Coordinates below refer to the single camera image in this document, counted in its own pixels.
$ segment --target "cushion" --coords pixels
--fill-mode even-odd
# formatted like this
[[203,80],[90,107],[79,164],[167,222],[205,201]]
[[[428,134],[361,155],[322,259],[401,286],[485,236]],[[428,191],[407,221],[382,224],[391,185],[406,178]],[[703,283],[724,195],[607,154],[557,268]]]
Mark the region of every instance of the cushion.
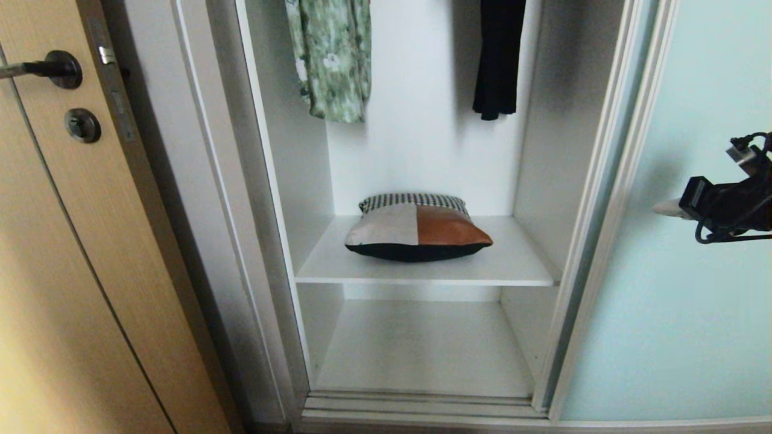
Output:
[[359,204],[346,247],[365,256],[418,263],[472,255],[493,241],[472,224],[466,203],[446,195],[391,193]]

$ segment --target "shelf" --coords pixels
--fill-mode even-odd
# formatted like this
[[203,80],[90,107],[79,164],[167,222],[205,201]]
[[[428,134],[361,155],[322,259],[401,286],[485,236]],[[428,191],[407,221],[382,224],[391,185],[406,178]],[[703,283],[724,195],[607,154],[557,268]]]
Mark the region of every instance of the shelf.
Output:
[[498,303],[346,300],[314,390],[528,398]]
[[514,217],[472,217],[493,245],[471,256],[432,263],[398,263],[362,256],[344,246],[359,216],[330,223],[295,277],[298,283],[388,283],[551,287],[557,278]]

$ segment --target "wardrobe shelf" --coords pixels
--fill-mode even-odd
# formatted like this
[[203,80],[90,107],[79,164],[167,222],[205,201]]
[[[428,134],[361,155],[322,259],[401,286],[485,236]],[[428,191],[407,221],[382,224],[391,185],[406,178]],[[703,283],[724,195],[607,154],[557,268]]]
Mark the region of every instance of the wardrobe shelf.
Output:
[[339,215],[296,273],[298,283],[387,283],[552,287],[554,266],[511,216],[472,217],[493,245],[474,255],[431,263],[398,263],[346,249],[348,231],[358,215]]

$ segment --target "houndstooth fabric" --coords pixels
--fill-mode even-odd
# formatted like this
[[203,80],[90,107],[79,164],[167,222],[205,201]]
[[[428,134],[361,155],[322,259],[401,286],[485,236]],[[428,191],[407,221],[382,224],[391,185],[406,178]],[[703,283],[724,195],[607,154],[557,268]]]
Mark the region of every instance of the houndstooth fabric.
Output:
[[466,203],[455,196],[447,195],[428,195],[423,193],[388,193],[386,195],[375,195],[359,202],[359,209],[362,214],[367,214],[375,209],[385,206],[397,205],[401,203],[412,203],[424,206],[441,206],[443,208],[455,209],[463,212],[467,217]]

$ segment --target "green floral garment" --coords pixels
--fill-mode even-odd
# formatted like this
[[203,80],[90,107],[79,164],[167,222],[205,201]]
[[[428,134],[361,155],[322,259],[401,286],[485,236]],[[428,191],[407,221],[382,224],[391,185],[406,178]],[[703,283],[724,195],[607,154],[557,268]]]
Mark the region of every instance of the green floral garment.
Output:
[[311,114],[364,122],[370,96],[370,0],[286,0],[300,78]]

